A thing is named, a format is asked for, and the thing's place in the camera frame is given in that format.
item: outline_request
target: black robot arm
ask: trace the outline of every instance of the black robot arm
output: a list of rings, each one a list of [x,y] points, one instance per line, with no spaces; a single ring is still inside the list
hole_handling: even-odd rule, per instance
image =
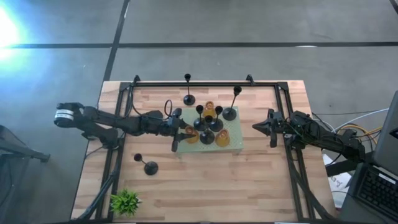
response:
[[[277,145],[277,133],[288,134],[287,144],[293,148],[304,149],[307,144],[341,153],[352,161],[364,161],[365,148],[356,138],[356,132],[347,129],[344,134],[327,131],[314,121],[309,114],[295,111],[290,115],[290,120],[283,120],[281,112],[268,110],[267,119],[254,124],[253,128],[271,136],[271,147]]]
[[[92,106],[83,106],[81,103],[59,103],[54,123],[61,128],[78,128],[83,131],[82,136],[87,139],[95,136],[108,149],[118,145],[117,128],[132,136],[144,133],[172,136],[174,137],[172,151],[175,152],[179,141],[194,137],[192,134],[178,133],[179,128],[187,126],[184,120],[179,118],[181,114],[182,110],[177,108],[168,119],[163,119],[160,111],[150,111],[142,116],[122,117],[97,110]],[[106,129],[98,124],[112,128]]]

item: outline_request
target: black round base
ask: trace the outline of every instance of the black round base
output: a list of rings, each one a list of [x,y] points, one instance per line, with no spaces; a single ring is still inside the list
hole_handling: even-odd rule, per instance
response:
[[[205,120],[199,119],[197,118],[194,122],[193,122],[193,127],[195,128],[195,130],[197,131],[204,131],[206,130],[206,125],[205,125]]]
[[[156,162],[150,161],[144,166],[144,171],[147,175],[154,175],[157,173],[159,167]]]
[[[223,111],[223,118],[227,121],[233,121],[236,118],[236,110],[232,108],[226,108]]]
[[[214,119],[213,122],[210,123],[210,130],[214,132],[219,132],[224,128],[224,123],[220,119]]]
[[[215,138],[214,137],[214,133],[212,133],[209,130],[200,133],[200,141],[203,144],[211,144],[211,143],[213,143],[214,138]]]
[[[191,106],[195,103],[195,97],[193,95],[184,96],[184,104]]]

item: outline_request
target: wooden table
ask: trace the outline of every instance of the wooden table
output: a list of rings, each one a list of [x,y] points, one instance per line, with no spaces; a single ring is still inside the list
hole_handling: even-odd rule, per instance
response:
[[[100,110],[114,113],[119,84],[104,82]],[[304,82],[288,81],[288,84],[293,109],[311,114]],[[186,88],[180,87],[136,87],[134,105],[141,112],[163,111],[165,101],[171,99],[174,108],[186,108],[182,101],[186,94]],[[191,94],[196,98],[193,106],[211,100],[215,105],[227,107],[233,99],[231,87],[191,87]],[[269,137],[251,127],[266,119],[268,108],[277,110],[274,89],[243,87],[235,105],[239,107],[244,140],[244,149],[239,155],[212,152],[184,154],[179,159],[170,150],[170,137],[127,135],[118,190],[126,188],[138,192],[143,203],[135,217],[115,216],[114,222],[296,221],[282,136],[279,136],[278,146],[270,148]],[[99,146],[99,141],[91,142],[87,153]],[[143,164],[133,159],[135,153],[141,153],[145,161],[156,161],[158,173],[145,175]],[[105,157],[106,151],[100,150],[84,162],[72,218],[82,214],[98,193]],[[321,150],[307,146],[303,157],[312,192],[327,211],[335,215]],[[300,193],[307,217],[301,190]],[[104,217],[108,203],[109,195],[105,200]]]

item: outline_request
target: concrete floor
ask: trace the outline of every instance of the concrete floor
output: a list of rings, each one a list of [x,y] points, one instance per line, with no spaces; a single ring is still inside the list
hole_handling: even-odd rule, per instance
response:
[[[0,7],[18,30],[17,43],[111,43],[122,4],[7,0]],[[132,0],[121,42],[398,41],[397,25],[388,0]],[[69,219],[87,141],[53,124],[55,106],[95,105],[109,53],[0,50],[0,124],[51,154],[46,164],[29,163],[7,223]],[[366,111],[389,106],[397,58],[398,47],[119,49],[111,80],[181,80],[185,73],[194,80],[305,80],[314,112]],[[357,123],[372,129],[385,115]],[[334,126],[355,117],[322,116]]]

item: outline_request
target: green plant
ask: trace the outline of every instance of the green plant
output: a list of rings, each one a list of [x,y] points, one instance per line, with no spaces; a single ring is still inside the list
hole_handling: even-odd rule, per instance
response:
[[[112,211],[118,215],[134,216],[140,203],[137,193],[127,189],[122,190],[117,195],[111,195]]]

